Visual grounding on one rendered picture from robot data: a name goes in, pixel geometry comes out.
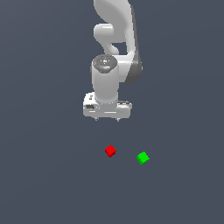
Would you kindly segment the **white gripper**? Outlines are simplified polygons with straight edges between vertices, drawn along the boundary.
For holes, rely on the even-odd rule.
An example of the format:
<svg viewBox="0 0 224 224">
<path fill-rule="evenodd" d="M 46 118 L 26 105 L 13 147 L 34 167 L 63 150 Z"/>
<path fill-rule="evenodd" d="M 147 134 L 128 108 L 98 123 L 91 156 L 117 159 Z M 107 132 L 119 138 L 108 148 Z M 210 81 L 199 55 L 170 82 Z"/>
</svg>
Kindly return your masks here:
<svg viewBox="0 0 224 224">
<path fill-rule="evenodd" d="M 117 122 L 123 118 L 130 117 L 132 103 L 129 101 L 114 101 L 110 104 L 99 103 L 95 100 L 95 93 L 87 93 L 83 101 L 83 115 L 94 118 L 109 117 L 114 118 Z"/>
</svg>

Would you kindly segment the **red cube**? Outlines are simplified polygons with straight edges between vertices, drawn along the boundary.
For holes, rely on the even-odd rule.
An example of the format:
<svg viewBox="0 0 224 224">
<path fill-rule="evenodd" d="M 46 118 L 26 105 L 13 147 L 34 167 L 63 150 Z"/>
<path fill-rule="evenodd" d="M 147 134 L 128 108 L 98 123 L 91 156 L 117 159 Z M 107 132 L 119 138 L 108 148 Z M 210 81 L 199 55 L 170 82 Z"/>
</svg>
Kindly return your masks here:
<svg viewBox="0 0 224 224">
<path fill-rule="evenodd" d="M 110 145 L 105 149 L 105 152 L 111 158 L 112 156 L 116 154 L 116 149 L 112 145 Z"/>
</svg>

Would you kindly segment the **green cube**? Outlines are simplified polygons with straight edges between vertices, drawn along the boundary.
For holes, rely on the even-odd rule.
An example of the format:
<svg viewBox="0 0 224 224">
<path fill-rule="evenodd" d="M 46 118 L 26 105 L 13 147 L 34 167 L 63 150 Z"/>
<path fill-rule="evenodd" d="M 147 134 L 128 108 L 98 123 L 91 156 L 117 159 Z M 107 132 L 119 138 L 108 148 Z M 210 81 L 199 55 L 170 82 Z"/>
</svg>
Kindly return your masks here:
<svg viewBox="0 0 224 224">
<path fill-rule="evenodd" d="M 138 160 L 138 162 L 142 165 L 144 163 L 146 163 L 147 161 L 149 161 L 149 157 L 148 155 L 143 151 L 140 154 L 137 155 L 136 159 Z"/>
</svg>

